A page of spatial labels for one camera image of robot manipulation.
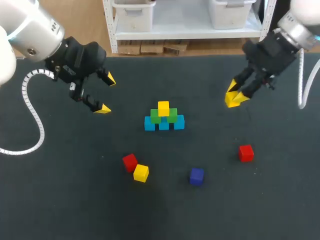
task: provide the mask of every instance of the blue block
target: blue block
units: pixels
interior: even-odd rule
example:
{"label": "blue block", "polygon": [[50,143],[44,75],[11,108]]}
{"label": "blue block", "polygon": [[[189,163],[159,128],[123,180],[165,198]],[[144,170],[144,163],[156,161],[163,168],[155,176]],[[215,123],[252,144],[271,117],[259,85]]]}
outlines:
{"label": "blue block", "polygon": [[166,116],[161,117],[161,123],[159,123],[159,130],[169,130],[169,123]]}
{"label": "blue block", "polygon": [[205,170],[202,168],[192,168],[190,173],[190,184],[200,186],[204,182]]}
{"label": "blue block", "polygon": [[144,130],[145,131],[155,131],[156,125],[151,122],[151,117],[146,116],[144,117]]}
{"label": "blue block", "polygon": [[178,115],[178,121],[173,124],[174,130],[185,129],[185,117],[183,115]]}

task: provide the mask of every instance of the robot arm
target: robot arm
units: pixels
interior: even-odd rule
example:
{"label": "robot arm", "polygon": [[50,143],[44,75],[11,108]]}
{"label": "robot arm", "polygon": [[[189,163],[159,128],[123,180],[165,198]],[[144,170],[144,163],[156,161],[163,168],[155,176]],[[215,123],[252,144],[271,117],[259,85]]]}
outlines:
{"label": "robot arm", "polygon": [[104,69],[106,51],[96,42],[81,45],[73,37],[64,39],[64,36],[65,29],[38,0],[0,0],[0,49],[3,49],[0,86],[12,77],[16,68],[13,46],[31,61],[45,60],[55,81],[61,79],[70,84],[73,100],[83,102],[95,113],[110,112],[83,88],[85,79],[92,74],[109,86],[116,84],[111,73]]}
{"label": "robot arm", "polygon": [[[262,85],[274,90],[273,82],[296,58],[300,49],[310,50],[320,36],[320,1],[292,0],[290,11],[258,43],[247,41],[242,49],[248,66],[236,75],[225,95],[229,108],[250,100]],[[243,87],[255,73],[255,79]]]}
{"label": "robot arm", "polygon": [[16,65],[16,56],[7,39],[7,32],[0,26],[0,87],[12,78]]}

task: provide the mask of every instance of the white cable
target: white cable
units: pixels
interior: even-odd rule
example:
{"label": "white cable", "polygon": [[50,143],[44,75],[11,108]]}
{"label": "white cable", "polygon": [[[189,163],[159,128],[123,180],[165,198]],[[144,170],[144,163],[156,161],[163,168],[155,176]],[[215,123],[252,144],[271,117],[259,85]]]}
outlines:
{"label": "white cable", "polygon": [[298,107],[299,107],[299,109],[303,109],[307,104],[308,95],[310,92],[312,82],[314,81],[314,79],[317,75],[317,72],[320,69],[320,59],[315,64],[312,72],[310,73],[309,79],[306,82],[306,85],[305,85],[305,88],[303,91],[304,64],[305,64],[305,50],[303,48],[301,48],[300,49],[300,61],[299,61],[299,83],[298,83]]}
{"label": "white cable", "polygon": [[28,97],[28,93],[27,93],[27,86],[28,86],[28,82],[29,80],[34,76],[34,75],[37,75],[37,74],[44,74],[46,75],[47,77],[51,78],[51,79],[54,79],[55,76],[54,76],[54,73],[49,71],[49,70],[45,70],[45,69],[38,69],[38,70],[33,70],[31,72],[29,72],[24,80],[23,80],[23,83],[22,83],[22,97],[23,97],[23,100],[27,106],[27,108],[30,110],[31,114],[33,115],[34,117],[34,120],[36,121],[36,124],[38,124],[38,127],[39,127],[39,131],[40,131],[40,138],[39,138],[39,141],[37,142],[36,145],[34,145],[33,147],[27,149],[27,150],[23,150],[23,151],[9,151],[9,150],[5,150],[3,148],[0,148],[0,153],[2,154],[7,154],[7,155],[24,155],[24,154],[29,154],[35,150],[37,150],[41,145],[42,143],[44,142],[45,140],[45,129],[44,129],[44,126],[42,125],[42,122],[36,112],[36,110],[34,109],[34,107],[32,106],[30,100],[29,100],[29,97]]}

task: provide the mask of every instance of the red block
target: red block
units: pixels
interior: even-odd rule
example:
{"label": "red block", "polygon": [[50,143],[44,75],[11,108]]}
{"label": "red block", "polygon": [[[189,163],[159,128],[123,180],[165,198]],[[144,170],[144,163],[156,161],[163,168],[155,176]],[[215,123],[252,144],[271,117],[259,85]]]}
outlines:
{"label": "red block", "polygon": [[128,173],[132,173],[135,171],[138,161],[133,153],[128,156],[122,158],[125,169]]}
{"label": "red block", "polygon": [[251,145],[245,145],[239,147],[239,158],[241,162],[251,162],[254,159],[254,151]]}

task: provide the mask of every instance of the white plastic bin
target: white plastic bin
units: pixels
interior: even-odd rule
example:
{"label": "white plastic bin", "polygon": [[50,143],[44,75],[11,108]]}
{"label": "white plastic bin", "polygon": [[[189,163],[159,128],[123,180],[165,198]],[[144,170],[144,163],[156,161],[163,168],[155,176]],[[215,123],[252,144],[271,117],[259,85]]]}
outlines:
{"label": "white plastic bin", "polygon": [[155,5],[156,1],[149,0],[114,0],[112,3],[121,31],[128,33],[152,30]]}
{"label": "white plastic bin", "polygon": [[256,0],[209,0],[213,28],[243,28],[246,25],[251,6],[255,2]]}

